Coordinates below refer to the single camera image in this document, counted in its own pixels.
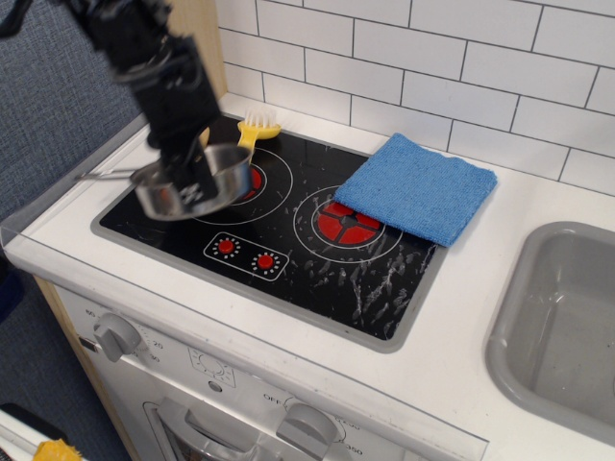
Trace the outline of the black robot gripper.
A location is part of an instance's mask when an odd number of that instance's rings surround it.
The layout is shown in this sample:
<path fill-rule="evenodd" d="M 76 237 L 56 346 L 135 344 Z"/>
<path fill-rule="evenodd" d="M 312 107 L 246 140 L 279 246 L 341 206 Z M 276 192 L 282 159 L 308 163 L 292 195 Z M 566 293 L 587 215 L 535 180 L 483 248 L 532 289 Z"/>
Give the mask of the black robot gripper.
<path fill-rule="evenodd" d="M 116 70 L 148 121 L 149 144 L 160 149 L 167 178 L 195 214 L 218 195 L 199 135 L 220 116 L 208 74 L 190 36 L 170 36 L 149 61 Z"/>

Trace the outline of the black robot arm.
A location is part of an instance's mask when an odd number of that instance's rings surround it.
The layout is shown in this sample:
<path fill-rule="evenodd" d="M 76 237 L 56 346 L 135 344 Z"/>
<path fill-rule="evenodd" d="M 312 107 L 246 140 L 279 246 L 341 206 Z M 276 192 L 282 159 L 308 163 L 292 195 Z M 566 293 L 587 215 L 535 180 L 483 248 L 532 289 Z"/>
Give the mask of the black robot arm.
<path fill-rule="evenodd" d="M 164 1 L 67 1 L 65 6 L 105 54 L 112 78 L 126 85 L 145 116 L 149 145 L 164 176 L 193 214 L 213 210 L 219 190 L 200 143 L 220 115 L 190 36 L 170 32 Z"/>

